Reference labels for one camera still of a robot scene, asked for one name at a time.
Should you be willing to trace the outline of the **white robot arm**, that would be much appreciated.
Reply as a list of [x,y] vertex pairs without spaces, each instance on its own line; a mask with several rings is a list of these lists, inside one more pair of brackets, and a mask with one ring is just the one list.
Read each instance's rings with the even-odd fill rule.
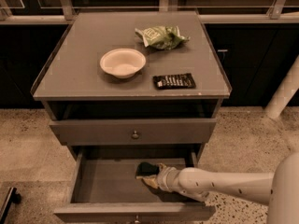
[[266,212],[265,224],[299,224],[298,109],[287,106],[298,86],[296,59],[265,108],[219,110],[216,132],[195,166],[153,164],[142,180],[196,201],[219,193],[257,203]]

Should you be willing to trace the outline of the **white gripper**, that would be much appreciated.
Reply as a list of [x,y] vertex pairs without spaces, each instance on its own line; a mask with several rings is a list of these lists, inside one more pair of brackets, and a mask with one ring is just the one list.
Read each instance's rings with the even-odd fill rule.
[[164,163],[158,163],[158,167],[159,174],[157,174],[157,177],[152,175],[142,178],[145,184],[154,189],[160,188],[163,191],[180,193],[182,191],[182,187],[178,182],[180,170],[175,167],[167,167]]

